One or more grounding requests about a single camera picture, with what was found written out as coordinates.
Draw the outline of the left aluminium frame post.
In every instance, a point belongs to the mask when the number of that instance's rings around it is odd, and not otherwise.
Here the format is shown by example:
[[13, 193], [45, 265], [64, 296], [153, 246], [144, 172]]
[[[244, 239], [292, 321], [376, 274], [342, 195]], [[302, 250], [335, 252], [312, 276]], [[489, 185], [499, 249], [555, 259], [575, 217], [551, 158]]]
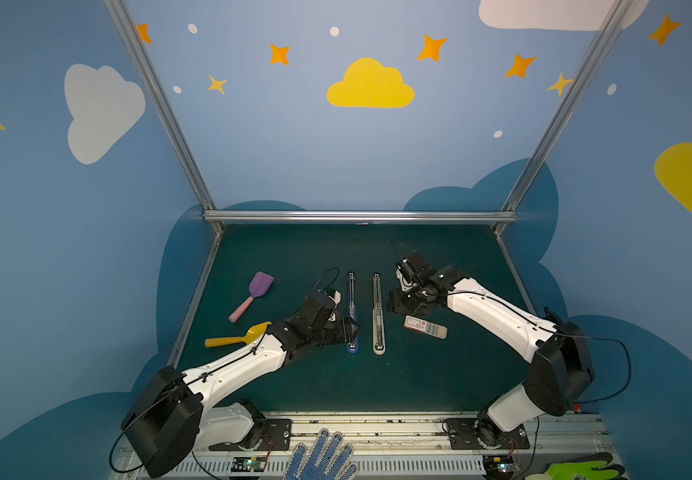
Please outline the left aluminium frame post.
[[154, 68], [145, 42], [142, 40], [126, 1], [105, 0], [108, 13], [141, 77], [146, 92], [162, 122], [174, 151], [201, 203], [204, 213], [216, 209], [207, 182], [188, 145], [184, 132], [175, 116], [167, 93]]

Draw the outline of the controller board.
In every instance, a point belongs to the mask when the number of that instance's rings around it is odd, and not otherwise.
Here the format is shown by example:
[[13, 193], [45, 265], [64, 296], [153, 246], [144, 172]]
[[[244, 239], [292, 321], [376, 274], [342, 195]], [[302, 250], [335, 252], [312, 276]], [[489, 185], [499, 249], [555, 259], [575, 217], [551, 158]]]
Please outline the controller board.
[[263, 473], [268, 464], [266, 457], [234, 457], [230, 471], [232, 473]]
[[517, 473], [517, 466], [510, 457], [485, 456], [483, 466], [486, 480], [512, 480]]

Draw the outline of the red white staple box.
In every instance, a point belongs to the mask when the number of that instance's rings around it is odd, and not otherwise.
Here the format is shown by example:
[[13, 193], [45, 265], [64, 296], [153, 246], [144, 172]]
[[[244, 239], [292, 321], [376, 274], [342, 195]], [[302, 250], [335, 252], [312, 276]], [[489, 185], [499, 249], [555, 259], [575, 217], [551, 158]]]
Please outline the red white staple box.
[[404, 327], [437, 339], [444, 340], [448, 336], [447, 327], [411, 315], [405, 317]]

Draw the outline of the right aluminium frame post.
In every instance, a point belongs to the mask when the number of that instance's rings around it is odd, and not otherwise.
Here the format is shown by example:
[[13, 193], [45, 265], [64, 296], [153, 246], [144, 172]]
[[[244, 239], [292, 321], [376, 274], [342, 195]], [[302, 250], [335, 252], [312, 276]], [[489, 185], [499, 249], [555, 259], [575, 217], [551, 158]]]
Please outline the right aluminium frame post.
[[508, 195], [501, 209], [502, 219], [493, 224], [493, 231], [497, 237], [501, 237], [509, 222], [517, 220], [517, 210], [520, 204], [547, 161], [596, 73], [612, 50], [618, 36], [624, 30], [625, 19], [634, 4], [633, 0], [617, 0], [612, 3], [607, 16], [575, 72], [574, 80], [562, 95], [536, 149]]

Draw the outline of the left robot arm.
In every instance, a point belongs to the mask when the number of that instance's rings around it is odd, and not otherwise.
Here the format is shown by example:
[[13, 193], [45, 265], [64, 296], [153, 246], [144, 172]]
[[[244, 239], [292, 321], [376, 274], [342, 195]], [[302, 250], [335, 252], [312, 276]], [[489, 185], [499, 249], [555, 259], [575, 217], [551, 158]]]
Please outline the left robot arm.
[[264, 416], [249, 402], [223, 407], [221, 401], [301, 357], [312, 346], [352, 342], [361, 326], [339, 311], [339, 301], [333, 289], [316, 291], [290, 317], [271, 323], [244, 347], [200, 367], [159, 370], [121, 423], [121, 435], [142, 469], [159, 478], [196, 448], [254, 445]]

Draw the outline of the right controller board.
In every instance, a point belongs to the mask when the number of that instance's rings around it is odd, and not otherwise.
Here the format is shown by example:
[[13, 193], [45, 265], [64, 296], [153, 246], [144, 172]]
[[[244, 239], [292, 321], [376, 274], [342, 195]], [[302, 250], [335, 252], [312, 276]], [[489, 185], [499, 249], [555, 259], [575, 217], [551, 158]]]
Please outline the right controller board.
[[510, 457], [485, 456], [483, 466], [486, 480], [512, 480], [517, 473], [517, 466]]

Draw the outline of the beige black stapler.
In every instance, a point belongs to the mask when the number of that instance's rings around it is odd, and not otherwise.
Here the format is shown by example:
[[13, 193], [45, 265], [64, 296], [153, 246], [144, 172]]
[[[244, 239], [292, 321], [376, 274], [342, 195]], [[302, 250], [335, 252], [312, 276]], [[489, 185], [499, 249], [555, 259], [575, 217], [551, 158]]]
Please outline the beige black stapler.
[[382, 282], [379, 273], [373, 274], [373, 351], [377, 355], [384, 355], [386, 352], [386, 340], [384, 329], [384, 313], [382, 301]]

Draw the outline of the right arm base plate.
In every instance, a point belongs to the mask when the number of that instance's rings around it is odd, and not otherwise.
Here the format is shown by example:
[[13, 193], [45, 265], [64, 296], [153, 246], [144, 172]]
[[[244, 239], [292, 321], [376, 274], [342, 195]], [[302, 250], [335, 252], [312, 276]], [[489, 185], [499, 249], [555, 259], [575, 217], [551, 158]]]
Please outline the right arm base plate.
[[444, 419], [442, 428], [454, 450], [510, 450], [531, 447], [523, 425], [510, 432], [502, 432], [478, 418], [453, 417]]

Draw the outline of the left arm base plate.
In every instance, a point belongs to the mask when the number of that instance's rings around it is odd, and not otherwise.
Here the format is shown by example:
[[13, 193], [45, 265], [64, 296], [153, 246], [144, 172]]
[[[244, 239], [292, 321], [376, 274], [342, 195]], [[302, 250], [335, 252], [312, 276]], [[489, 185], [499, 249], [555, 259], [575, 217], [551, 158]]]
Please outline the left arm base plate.
[[292, 421], [266, 419], [256, 422], [239, 443], [219, 443], [209, 446], [210, 451], [287, 451], [290, 446]]

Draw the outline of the blue black stapler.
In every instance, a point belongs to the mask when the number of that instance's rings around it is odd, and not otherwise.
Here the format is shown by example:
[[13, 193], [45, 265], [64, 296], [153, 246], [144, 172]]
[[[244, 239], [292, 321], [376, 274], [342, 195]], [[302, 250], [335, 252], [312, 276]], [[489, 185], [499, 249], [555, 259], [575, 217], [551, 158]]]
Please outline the blue black stapler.
[[[348, 273], [348, 311], [349, 316], [357, 321], [356, 309], [356, 274], [354, 271]], [[356, 354], [359, 351], [359, 332], [353, 334], [352, 341], [347, 344], [347, 351], [350, 354]]]

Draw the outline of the purple pink spatula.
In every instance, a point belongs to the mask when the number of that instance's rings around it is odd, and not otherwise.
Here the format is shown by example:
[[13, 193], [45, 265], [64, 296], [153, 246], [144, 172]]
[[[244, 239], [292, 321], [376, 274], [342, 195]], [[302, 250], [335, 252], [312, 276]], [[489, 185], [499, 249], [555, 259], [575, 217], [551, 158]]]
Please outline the purple pink spatula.
[[229, 316], [229, 321], [236, 323], [255, 299], [266, 294], [274, 280], [272, 275], [258, 271], [249, 284], [249, 297]]

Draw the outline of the aluminium rear frame bar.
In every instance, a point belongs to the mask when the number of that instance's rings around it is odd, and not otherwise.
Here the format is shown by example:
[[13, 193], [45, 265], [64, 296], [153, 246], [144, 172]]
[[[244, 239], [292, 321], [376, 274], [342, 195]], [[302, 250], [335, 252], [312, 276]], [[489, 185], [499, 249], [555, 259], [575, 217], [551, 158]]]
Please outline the aluminium rear frame bar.
[[514, 212], [206, 210], [207, 221], [293, 223], [513, 223]]

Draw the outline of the left controller board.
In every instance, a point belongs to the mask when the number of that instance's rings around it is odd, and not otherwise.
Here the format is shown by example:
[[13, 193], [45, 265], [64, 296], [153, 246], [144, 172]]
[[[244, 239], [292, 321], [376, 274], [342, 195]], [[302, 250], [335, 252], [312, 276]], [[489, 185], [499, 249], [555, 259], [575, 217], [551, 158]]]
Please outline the left controller board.
[[263, 473], [268, 464], [266, 457], [234, 457], [230, 471], [232, 473]]

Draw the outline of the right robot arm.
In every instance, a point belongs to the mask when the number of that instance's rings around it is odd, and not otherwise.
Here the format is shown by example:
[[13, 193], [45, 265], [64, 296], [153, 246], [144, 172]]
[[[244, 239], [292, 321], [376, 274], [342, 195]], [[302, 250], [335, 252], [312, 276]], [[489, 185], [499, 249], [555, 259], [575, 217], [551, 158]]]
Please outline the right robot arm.
[[529, 364], [527, 378], [482, 410], [475, 427], [493, 448], [524, 422], [563, 416], [595, 380], [583, 329], [552, 311], [533, 315], [494, 294], [454, 266], [433, 267], [417, 251], [396, 264], [400, 286], [390, 292], [390, 309], [416, 317], [443, 305], [503, 340]]

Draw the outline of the green black work glove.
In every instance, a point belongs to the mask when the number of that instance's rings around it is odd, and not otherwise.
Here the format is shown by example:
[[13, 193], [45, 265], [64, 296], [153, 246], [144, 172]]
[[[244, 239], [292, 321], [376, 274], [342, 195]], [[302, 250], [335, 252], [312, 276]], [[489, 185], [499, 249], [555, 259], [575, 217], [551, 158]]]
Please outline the green black work glove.
[[611, 480], [625, 479], [626, 469], [614, 462], [609, 452], [551, 463], [543, 473], [528, 475], [527, 480]]

